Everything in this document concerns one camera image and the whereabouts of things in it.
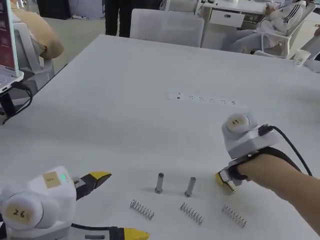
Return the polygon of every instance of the striped sleeve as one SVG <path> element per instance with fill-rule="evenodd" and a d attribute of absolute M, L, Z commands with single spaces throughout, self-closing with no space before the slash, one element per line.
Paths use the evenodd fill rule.
<path fill-rule="evenodd" d="M 290 19 L 292 19 L 292 18 L 296 15 L 296 13 L 298 12 L 298 10 L 299 10 L 300 7 L 301 7 L 301 6 L 299 6 L 299 5 L 295 5 L 295 6 L 292 8 L 291 12 L 283 19 L 283 22 L 284 22 L 285 24 L 289 23 Z"/>
<path fill-rule="evenodd" d="M 273 29 L 283 34 L 287 34 L 287 31 L 294 28 L 295 25 L 300 21 L 304 12 L 304 7 L 297 4 L 292 7 L 289 14 L 282 12 L 282 16 L 275 17 L 271 20 Z"/>

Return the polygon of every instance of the person's leg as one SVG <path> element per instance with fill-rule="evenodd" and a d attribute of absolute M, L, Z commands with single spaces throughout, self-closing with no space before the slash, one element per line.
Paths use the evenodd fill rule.
<path fill-rule="evenodd" d="M 130 37 L 131 14 L 132 0 L 120 0 L 120 37 Z"/>
<path fill-rule="evenodd" d="M 116 36 L 120 0 L 105 0 L 105 34 Z"/>
<path fill-rule="evenodd" d="M 232 31 L 229 34 L 227 34 L 227 36 L 224 38 L 224 42 L 222 45 L 221 50 L 223 51 L 230 51 L 230 47 L 232 44 L 234 44 L 237 40 L 242 39 L 246 36 L 249 36 L 251 34 L 253 34 L 254 31 L 251 29 L 247 29 L 247 30 L 236 30 L 236 31 Z"/>
<path fill-rule="evenodd" d="M 263 47 L 265 49 L 272 48 L 270 41 L 266 36 L 263 37 Z M 235 53 L 249 54 L 251 51 L 261 50 L 261 35 L 259 33 L 253 33 L 237 40 L 231 45 L 230 51 Z"/>

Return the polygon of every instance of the number label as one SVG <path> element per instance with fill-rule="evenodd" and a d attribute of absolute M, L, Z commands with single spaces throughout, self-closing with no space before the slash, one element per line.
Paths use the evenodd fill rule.
<path fill-rule="evenodd" d="M 232 125 L 234 125 L 234 126 L 239 125 L 239 124 L 241 124 L 241 123 L 242 123 L 242 121 L 241 121 L 240 119 L 234 119 L 234 120 L 232 120 Z"/>
<path fill-rule="evenodd" d="M 239 125 L 241 125 L 243 123 L 244 123 L 244 121 L 241 118 L 234 118 L 234 119 L 231 119 L 228 122 L 227 127 L 229 129 L 234 129 L 234 128 L 237 128 Z"/>
<path fill-rule="evenodd" d="M 47 172 L 42 176 L 47 189 L 55 188 L 61 185 L 56 171 Z"/>
<path fill-rule="evenodd" d="M 20 224 L 29 224 L 32 220 L 33 212 L 13 203 L 7 207 L 5 216 Z"/>

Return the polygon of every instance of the white cup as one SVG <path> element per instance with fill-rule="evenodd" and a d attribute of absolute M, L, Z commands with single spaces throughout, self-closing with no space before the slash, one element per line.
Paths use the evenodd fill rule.
<path fill-rule="evenodd" d="M 293 62 L 297 66 L 301 67 L 310 55 L 311 55 L 310 52 L 299 49 L 298 51 L 296 51 L 293 57 Z"/>

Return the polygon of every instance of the laptop screen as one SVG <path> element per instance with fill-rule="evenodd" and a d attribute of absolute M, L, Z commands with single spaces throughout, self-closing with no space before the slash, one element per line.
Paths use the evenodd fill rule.
<path fill-rule="evenodd" d="M 13 41 L 11 39 L 11 26 L 9 11 L 11 11 L 10 2 L 0 0 L 0 65 L 11 70 L 15 69 L 15 58 Z"/>

